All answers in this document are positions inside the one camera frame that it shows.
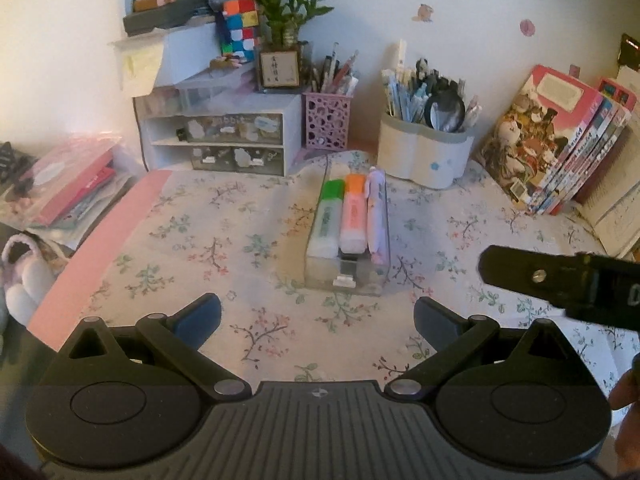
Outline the person's right hand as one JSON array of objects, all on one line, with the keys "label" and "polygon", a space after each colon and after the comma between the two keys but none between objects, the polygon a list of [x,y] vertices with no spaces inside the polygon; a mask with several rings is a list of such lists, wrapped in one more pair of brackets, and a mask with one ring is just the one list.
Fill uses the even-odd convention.
[{"label": "person's right hand", "polygon": [[620,423],[614,450],[617,457],[617,478],[639,478],[639,379],[627,370],[608,396],[613,411],[628,408]]}]

